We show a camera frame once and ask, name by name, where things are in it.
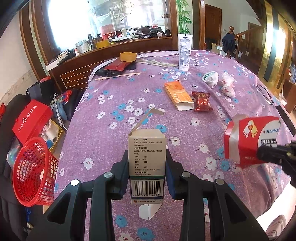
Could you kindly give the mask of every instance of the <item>cardboard box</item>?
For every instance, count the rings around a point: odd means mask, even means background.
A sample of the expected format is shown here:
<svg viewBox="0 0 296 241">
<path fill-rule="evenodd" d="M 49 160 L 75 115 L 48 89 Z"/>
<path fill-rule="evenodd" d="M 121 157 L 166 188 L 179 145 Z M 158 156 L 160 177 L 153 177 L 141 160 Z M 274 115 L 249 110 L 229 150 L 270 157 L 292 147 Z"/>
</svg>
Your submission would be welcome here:
<svg viewBox="0 0 296 241">
<path fill-rule="evenodd" d="M 224 134 L 225 158 L 239 161 L 241 168 L 264 163 L 257 159 L 257 149 L 261 145 L 275 147 L 280 126 L 279 118 L 274 116 L 234 116 Z"/>
<path fill-rule="evenodd" d="M 220 51 L 222 51 L 223 46 L 219 44 L 212 44 L 212 52 L 220 54 Z"/>
<path fill-rule="evenodd" d="M 194 105 L 191 97 L 179 81 L 165 83 L 165 91 L 177 107 L 177 110 L 193 110 Z"/>
<path fill-rule="evenodd" d="M 159 204 L 163 202 L 166 138 L 159 129 L 137 129 L 150 109 L 128 135 L 128 163 L 132 204 Z"/>
</svg>

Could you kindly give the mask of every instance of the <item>floral tablecloth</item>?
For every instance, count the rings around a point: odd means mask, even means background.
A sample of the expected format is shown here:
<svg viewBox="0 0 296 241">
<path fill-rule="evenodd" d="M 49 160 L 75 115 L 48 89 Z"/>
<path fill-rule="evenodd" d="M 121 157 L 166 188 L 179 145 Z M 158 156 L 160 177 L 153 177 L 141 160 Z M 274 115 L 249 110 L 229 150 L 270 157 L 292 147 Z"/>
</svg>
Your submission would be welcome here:
<svg viewBox="0 0 296 241">
<path fill-rule="evenodd" d="M 146 59 L 178 64 L 178 55 Z M 109 171 L 127 149 L 128 133 L 149 108 L 156 107 L 165 114 L 150 114 L 141 128 L 158 128 L 164 133 L 173 159 L 182 163 L 185 170 L 207 181 L 224 179 L 255 217 L 272 205 L 289 177 L 275 164 L 239 169 L 224 157 L 223 134 L 227 123 L 238 113 L 279 116 L 278 111 L 257 91 L 258 77 L 236 61 L 202 50 L 192 51 L 190 59 L 189 71 L 137 64 L 134 71 L 141 74 L 89 83 L 61 152 L 55 197 L 73 179 L 85 182 Z M 220 82 L 211 89 L 201 80 L 210 71 L 216 71 L 219 80 L 224 72 L 235 78 L 235 98 L 222 94 Z M 209 92 L 214 111 L 177 111 L 164 91 L 164 83 L 173 80 L 180 80 L 188 93 Z M 278 143 L 286 144 L 291 139 L 282 122 Z M 166 187 L 162 207 L 148 221 L 139 217 L 137 205 L 130 204 L 129 192 L 128 185 L 123 200 L 112 202 L 116 240 L 179 240 L 183 201 L 173 201 Z M 209 238 L 207 207 L 205 222 Z M 86 220 L 86 240 L 88 231 L 89 219 Z"/>
</svg>

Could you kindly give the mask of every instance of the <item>window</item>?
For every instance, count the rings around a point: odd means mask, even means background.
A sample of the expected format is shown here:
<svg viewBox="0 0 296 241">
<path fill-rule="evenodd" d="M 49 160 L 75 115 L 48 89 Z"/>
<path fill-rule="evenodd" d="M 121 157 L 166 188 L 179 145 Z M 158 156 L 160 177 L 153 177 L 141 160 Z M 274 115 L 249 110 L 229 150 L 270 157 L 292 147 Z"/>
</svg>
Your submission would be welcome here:
<svg viewBox="0 0 296 241">
<path fill-rule="evenodd" d="M 61 50 L 95 38 L 105 31 L 151 26 L 156 20 L 164 29 L 165 0 L 50 0 L 49 22 L 56 45 Z"/>
</svg>

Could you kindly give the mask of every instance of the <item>orange medicine box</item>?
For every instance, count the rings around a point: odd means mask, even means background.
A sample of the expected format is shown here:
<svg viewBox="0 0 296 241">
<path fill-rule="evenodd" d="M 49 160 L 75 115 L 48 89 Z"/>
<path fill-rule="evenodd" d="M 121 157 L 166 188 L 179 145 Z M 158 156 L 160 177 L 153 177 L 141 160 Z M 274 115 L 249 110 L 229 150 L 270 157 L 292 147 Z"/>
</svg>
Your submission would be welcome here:
<svg viewBox="0 0 296 241">
<path fill-rule="evenodd" d="M 191 97 L 179 81 L 165 83 L 165 91 L 177 107 L 177 110 L 193 110 L 194 105 Z"/>
</svg>

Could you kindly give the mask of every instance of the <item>red plastic basket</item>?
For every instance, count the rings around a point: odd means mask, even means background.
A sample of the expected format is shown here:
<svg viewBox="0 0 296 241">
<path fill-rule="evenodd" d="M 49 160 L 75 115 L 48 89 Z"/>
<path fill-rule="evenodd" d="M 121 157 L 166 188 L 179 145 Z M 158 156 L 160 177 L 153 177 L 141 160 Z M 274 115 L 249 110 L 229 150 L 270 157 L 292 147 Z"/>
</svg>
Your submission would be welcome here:
<svg viewBox="0 0 296 241">
<path fill-rule="evenodd" d="M 34 137 L 24 144 L 17 155 L 12 174 L 13 189 L 22 205 L 31 207 L 53 202 L 58 163 L 41 137 Z"/>
</svg>

